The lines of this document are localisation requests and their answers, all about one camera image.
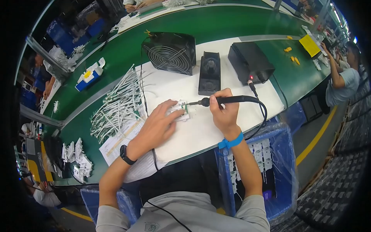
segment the yellow sticky note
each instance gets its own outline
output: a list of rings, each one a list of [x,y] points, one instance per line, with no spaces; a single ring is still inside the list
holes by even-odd
[[[309,35],[301,38],[299,42],[303,45],[304,49],[309,53],[311,57],[315,56],[318,52],[321,51]]]

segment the cable connector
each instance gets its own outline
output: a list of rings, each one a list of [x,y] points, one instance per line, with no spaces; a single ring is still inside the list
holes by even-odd
[[[252,80],[248,80],[248,81],[247,81],[247,84],[249,85],[251,91],[253,91],[255,97],[258,98],[258,97],[257,97],[256,88],[255,88],[255,86],[254,86],[253,81],[252,81]]]

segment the blue anti-static wrist strap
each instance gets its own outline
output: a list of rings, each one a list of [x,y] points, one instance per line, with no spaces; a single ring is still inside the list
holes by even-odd
[[[234,147],[240,144],[242,140],[243,140],[243,134],[241,132],[235,140],[228,141],[226,140],[226,138],[224,138],[220,143],[218,143],[218,146],[219,146],[219,149],[227,147],[227,149],[229,150],[231,147]]]

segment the yellow floor line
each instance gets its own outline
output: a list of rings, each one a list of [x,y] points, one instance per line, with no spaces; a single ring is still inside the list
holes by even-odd
[[[303,161],[303,159],[309,154],[309,152],[314,148],[314,146],[317,144],[317,142],[319,141],[319,139],[322,137],[322,135],[324,134],[325,130],[327,129],[328,125],[330,124],[335,112],[336,112],[336,109],[338,108],[338,106],[336,105],[330,115],[328,116],[325,124],[322,126],[322,128],[319,130],[318,134],[314,137],[314,139],[309,143],[309,145],[304,149],[304,151],[296,158],[296,165],[299,165],[299,163],[301,163],[301,161]],[[85,216],[85,215],[82,215],[82,214],[79,214],[79,213],[76,213],[74,211],[71,211],[69,209],[66,209],[66,208],[61,208],[62,210],[66,211],[67,213],[70,213],[72,215],[75,215],[79,218],[82,218],[82,219],[85,219],[85,220],[88,220],[88,221],[93,221],[90,217],[88,216]],[[225,214],[225,211],[220,208],[217,210],[218,213],[220,214]]]
[[[64,210],[64,211],[66,211],[67,213],[70,213],[70,214],[72,214],[72,215],[74,215],[74,216],[76,216],[76,217],[79,217],[79,218],[82,218],[82,219],[85,219],[85,220],[88,220],[88,221],[93,221],[89,216],[85,216],[85,215],[82,215],[82,214],[79,214],[79,213],[76,213],[76,212],[74,212],[74,211],[72,211],[72,210],[69,210],[69,209],[66,209],[66,208],[61,208],[61,210]]]
[[[309,143],[309,145],[304,149],[304,151],[296,158],[296,165],[299,165],[301,163],[301,161],[303,161],[303,159],[309,154],[309,152],[314,148],[314,146],[317,144],[317,142],[319,141],[319,139],[322,137],[322,135],[324,134],[325,130],[327,129],[328,127],[328,124],[330,124],[335,112],[336,112],[336,109],[338,108],[338,106],[336,105],[330,115],[328,116],[325,124],[322,126],[322,128],[319,130],[318,134],[314,137],[314,139]]]

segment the dark hair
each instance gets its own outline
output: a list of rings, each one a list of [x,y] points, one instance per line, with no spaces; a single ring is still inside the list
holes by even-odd
[[[355,58],[357,59],[358,65],[360,65],[361,64],[361,53],[357,45],[349,41],[347,42],[347,49],[350,50],[354,54]]]
[[[32,53],[32,55],[30,55],[30,57],[28,58],[28,65],[30,66],[30,73],[31,74],[32,74],[33,69],[36,66],[36,61],[35,61],[36,55],[37,55],[36,53]]]

